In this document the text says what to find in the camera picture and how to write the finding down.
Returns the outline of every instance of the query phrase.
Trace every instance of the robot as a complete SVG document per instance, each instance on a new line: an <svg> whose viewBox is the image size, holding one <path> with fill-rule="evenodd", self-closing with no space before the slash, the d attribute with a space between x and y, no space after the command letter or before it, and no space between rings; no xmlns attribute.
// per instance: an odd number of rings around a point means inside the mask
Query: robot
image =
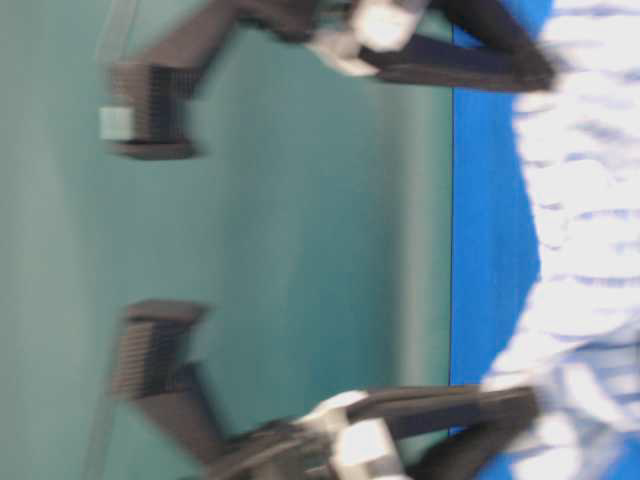
<svg viewBox="0 0 640 480"><path fill-rule="evenodd" d="M358 390L325 400L301 418L230 436L201 367L182 360L207 310L167 300L128 306L107 393L139 409L194 458L202 480L470 480L538 413L526 387ZM101 469L95 450L105 446L98 438L104 425L95 427L85 465L85 478L92 480ZM466 428L403 465L397 440L451 427Z"/></svg>
<svg viewBox="0 0 640 480"><path fill-rule="evenodd" d="M434 11L482 46L417 34ZM323 28L327 18L339 27ZM109 66L113 104L101 110L101 128L113 151L146 160L196 155L188 102L239 27L262 28L345 74L387 83L505 92L553 83L550 61L499 0L208 0L157 42Z"/></svg>

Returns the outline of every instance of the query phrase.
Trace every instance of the green floor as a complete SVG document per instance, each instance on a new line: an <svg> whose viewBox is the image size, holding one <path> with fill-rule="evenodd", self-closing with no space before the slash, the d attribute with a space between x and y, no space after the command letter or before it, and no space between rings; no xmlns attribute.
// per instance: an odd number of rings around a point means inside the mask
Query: green floor
<svg viewBox="0 0 640 480"><path fill-rule="evenodd" d="M141 1L134 42L196 4ZM234 430L446 383L450 91L345 78L251 32L194 105L207 155L132 162L98 139L108 8L0 6L0 478L80 480L116 317L147 297L217 305L194 355ZM196 471L124 407L107 467Z"/></svg>

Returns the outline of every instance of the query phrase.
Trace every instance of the striped fabric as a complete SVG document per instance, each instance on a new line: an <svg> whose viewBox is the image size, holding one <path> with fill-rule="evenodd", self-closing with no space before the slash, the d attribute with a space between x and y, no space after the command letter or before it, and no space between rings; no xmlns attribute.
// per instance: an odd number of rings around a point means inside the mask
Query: striped fabric
<svg viewBox="0 0 640 480"><path fill-rule="evenodd" d="M484 388L538 387L518 479L600 478L640 431L639 36L637 0L555 0L557 86L514 104L541 270Z"/></svg>

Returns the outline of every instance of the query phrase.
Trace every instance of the white plastic part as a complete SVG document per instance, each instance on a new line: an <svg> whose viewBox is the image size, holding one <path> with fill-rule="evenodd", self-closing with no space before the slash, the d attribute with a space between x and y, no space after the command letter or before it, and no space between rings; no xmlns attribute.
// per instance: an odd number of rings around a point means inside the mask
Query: white plastic part
<svg viewBox="0 0 640 480"><path fill-rule="evenodd" d="M307 47L327 66L345 75L360 77L378 73L376 67L358 58L362 45L350 30L318 29Z"/></svg>
<svg viewBox="0 0 640 480"><path fill-rule="evenodd" d="M102 140L126 142L134 137L134 115L130 107L102 107L100 109L100 137Z"/></svg>
<svg viewBox="0 0 640 480"><path fill-rule="evenodd" d="M401 50L418 28L428 3L428 0L361 0L350 26L358 42L371 50Z"/></svg>
<svg viewBox="0 0 640 480"><path fill-rule="evenodd" d="M367 398L349 391L320 403L296 423L332 439L331 465L342 480L408 480L382 419L349 423L346 408Z"/></svg>

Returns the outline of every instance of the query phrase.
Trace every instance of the blue mat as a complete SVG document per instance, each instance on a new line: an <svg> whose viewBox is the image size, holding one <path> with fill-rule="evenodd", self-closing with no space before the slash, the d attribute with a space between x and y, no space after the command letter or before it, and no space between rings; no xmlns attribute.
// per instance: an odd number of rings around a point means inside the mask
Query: blue mat
<svg viewBox="0 0 640 480"><path fill-rule="evenodd" d="M550 0L506 3L534 33L551 7ZM459 30L454 41L473 43ZM512 101L506 94L454 91L452 384L480 381L508 341L538 271L510 124ZM606 478L638 478L639 460L640 448L629 442ZM505 459L480 478L511 478Z"/></svg>

